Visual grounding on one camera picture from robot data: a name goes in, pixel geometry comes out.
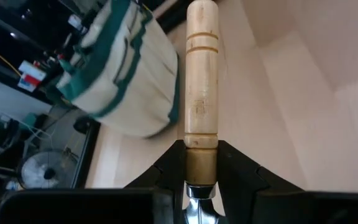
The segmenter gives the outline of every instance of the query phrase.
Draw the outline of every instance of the yellow cable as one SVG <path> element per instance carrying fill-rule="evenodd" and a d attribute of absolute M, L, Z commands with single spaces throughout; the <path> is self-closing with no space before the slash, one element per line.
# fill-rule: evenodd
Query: yellow cable
<path fill-rule="evenodd" d="M 149 12 L 152 12 L 145 4 L 142 4 L 145 9 L 147 9 Z"/>
<path fill-rule="evenodd" d="M 6 64 L 8 64 L 8 65 L 16 72 L 16 74 L 17 74 L 19 77 L 22 76 L 22 75 L 20 74 L 20 72 L 17 71 L 17 69 L 16 69 L 15 67 L 13 67 L 13 65 L 12 65 L 11 63 L 9 63 L 9 62 L 8 62 L 4 57 L 2 57 L 1 55 L 0 55 L 0 59 L 3 60 Z"/>

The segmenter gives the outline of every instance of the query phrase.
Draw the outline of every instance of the wooden panel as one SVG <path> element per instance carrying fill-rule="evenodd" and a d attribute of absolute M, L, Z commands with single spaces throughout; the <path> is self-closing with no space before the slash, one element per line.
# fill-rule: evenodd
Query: wooden panel
<path fill-rule="evenodd" d="M 114 187 L 122 134 L 101 125 L 91 167 L 86 180 L 87 188 Z"/>
<path fill-rule="evenodd" d="M 232 42 L 230 38 L 223 41 L 226 45 Z M 219 139 L 284 179 L 306 187 L 258 50 L 224 53 L 226 58 L 219 65 Z"/>
<path fill-rule="evenodd" d="M 124 136 L 120 145 L 114 187 L 124 187 L 141 175 L 176 140 L 176 126 L 152 139 Z"/>
<path fill-rule="evenodd" d="M 218 7 L 219 38 L 222 40 L 229 37 L 232 41 L 230 44 L 220 42 L 219 47 L 224 47 L 228 52 L 232 50 L 244 51 L 254 47 L 255 38 L 242 7 L 241 0 L 222 0 L 218 2 Z"/>
<path fill-rule="evenodd" d="M 358 191 L 358 132 L 297 32 L 262 49 L 270 84 L 313 190 Z"/>
<path fill-rule="evenodd" d="M 335 89 L 358 82 L 358 1 L 288 0 L 317 66 Z"/>
<path fill-rule="evenodd" d="M 287 0 L 242 0 L 242 3 L 259 47 L 294 29 L 295 20 L 287 9 Z"/>

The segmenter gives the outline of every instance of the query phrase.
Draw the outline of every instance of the hand tool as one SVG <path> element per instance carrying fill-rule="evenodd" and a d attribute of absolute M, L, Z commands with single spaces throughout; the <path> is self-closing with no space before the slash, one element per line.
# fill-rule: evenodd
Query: hand tool
<path fill-rule="evenodd" d="M 195 0 L 187 9 L 185 144 L 187 223 L 222 223 L 214 211 L 218 153 L 218 6 Z"/>

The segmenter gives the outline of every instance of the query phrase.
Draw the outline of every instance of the metal tool blade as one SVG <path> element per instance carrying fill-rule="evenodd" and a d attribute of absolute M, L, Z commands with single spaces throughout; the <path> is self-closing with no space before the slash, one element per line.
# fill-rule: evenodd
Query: metal tool blade
<path fill-rule="evenodd" d="M 226 224 L 227 219 L 218 214 L 212 198 L 215 196 L 215 186 L 186 185 L 187 196 L 190 198 L 189 206 L 183 214 L 187 224 Z"/>

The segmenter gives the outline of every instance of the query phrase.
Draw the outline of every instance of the wooden handle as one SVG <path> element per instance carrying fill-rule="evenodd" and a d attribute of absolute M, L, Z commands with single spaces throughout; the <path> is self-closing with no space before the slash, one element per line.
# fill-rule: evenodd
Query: wooden handle
<path fill-rule="evenodd" d="M 218 146 L 218 6 L 195 0 L 187 9 L 186 181 L 216 183 Z"/>

